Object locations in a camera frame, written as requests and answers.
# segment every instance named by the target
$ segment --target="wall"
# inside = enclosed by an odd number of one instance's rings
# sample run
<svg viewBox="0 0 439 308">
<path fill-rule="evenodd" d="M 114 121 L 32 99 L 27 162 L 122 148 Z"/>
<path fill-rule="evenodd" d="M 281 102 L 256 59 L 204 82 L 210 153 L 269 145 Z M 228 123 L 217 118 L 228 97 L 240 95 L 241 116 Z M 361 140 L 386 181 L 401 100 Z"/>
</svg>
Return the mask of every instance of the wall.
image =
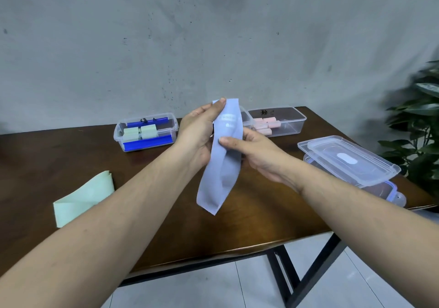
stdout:
<svg viewBox="0 0 439 308">
<path fill-rule="evenodd" d="M 226 96 L 308 106 L 374 150 L 438 26 L 439 0 L 0 0 L 0 129 L 182 116 Z"/>
</svg>

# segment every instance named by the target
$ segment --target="forearm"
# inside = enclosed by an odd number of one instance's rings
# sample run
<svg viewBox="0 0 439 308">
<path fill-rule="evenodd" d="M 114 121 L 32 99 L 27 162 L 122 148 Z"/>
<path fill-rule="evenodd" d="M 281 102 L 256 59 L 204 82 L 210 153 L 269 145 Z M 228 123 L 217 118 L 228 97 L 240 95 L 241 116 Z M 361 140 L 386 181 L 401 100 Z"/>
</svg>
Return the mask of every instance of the forearm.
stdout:
<svg viewBox="0 0 439 308">
<path fill-rule="evenodd" d="M 0 278 L 2 307 L 100 307 L 195 174 L 175 144 Z"/>
<path fill-rule="evenodd" d="M 375 272 L 412 304 L 439 305 L 439 226 L 303 161 L 283 178 Z"/>
</svg>

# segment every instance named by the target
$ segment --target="brown wooden table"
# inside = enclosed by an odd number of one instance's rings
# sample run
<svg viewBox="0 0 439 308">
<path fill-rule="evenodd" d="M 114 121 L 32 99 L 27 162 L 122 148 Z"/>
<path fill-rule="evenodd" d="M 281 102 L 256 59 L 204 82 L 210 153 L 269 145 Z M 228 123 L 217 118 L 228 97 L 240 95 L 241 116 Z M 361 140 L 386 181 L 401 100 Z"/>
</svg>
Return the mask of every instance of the brown wooden table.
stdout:
<svg viewBox="0 0 439 308">
<path fill-rule="evenodd" d="M 328 135 L 348 138 L 307 107 L 298 109 L 308 118 L 302 132 L 272 139 L 289 154 L 302 159 L 297 143 L 303 140 Z M 117 189 L 168 148 L 124 153 L 112 138 L 113 130 L 114 125 L 99 125 L 0 135 L 0 275 L 57 229 L 54 201 L 105 170 L 112 173 Z M 227 200 L 212 216 L 195 202 L 201 176 L 202 171 L 179 196 L 133 268 L 131 279 L 261 251 L 283 255 L 286 251 L 272 248 L 330 230 L 293 190 L 270 182 L 250 167 L 241 169 Z M 407 197 L 407 208 L 433 205 L 430 195 L 404 177 L 392 181 Z M 339 239 L 328 244 L 327 254 L 336 255 L 337 247 L 342 248 Z M 326 256 L 320 264 L 330 260 Z"/>
</svg>

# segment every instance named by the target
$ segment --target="pink roll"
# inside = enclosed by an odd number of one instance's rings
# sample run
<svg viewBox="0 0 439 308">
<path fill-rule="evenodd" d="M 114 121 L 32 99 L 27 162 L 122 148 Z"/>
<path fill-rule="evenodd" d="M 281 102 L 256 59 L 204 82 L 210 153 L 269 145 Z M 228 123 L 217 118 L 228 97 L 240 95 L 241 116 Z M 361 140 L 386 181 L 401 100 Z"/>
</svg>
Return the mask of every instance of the pink roll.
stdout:
<svg viewBox="0 0 439 308">
<path fill-rule="evenodd" d="M 267 117 L 267 118 L 264 118 L 264 122 L 274 122 L 274 121 L 276 121 L 276 118 L 275 117 Z"/>
<path fill-rule="evenodd" d="M 268 123 L 266 122 L 257 122 L 253 125 L 253 127 L 258 130 L 258 129 L 267 129 L 268 128 Z"/>
<path fill-rule="evenodd" d="M 268 128 L 273 129 L 273 128 L 280 128 L 281 127 L 281 122 L 280 121 L 274 121 L 274 122 L 269 122 L 268 123 Z"/>
<path fill-rule="evenodd" d="M 258 129 L 256 130 L 257 132 L 263 134 L 264 136 L 271 136 L 272 131 L 270 128 L 266 128 L 266 129 Z"/>
</svg>

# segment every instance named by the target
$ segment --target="person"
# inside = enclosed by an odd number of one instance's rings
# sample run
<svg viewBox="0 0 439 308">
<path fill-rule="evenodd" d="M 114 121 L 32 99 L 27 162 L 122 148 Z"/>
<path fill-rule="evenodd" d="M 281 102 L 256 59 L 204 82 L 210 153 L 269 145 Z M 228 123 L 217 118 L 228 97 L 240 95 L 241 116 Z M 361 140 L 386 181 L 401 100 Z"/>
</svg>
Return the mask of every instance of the person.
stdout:
<svg viewBox="0 0 439 308">
<path fill-rule="evenodd" d="M 209 162 L 212 123 L 225 102 L 222 98 L 186 115 L 174 145 L 8 270 L 0 278 L 0 306 L 101 307 L 185 185 Z M 415 307 L 439 307 L 437 224 L 288 155 L 255 131 L 245 128 L 243 140 L 222 138 L 220 143 L 242 152 L 266 178 L 297 191 Z"/>
</svg>

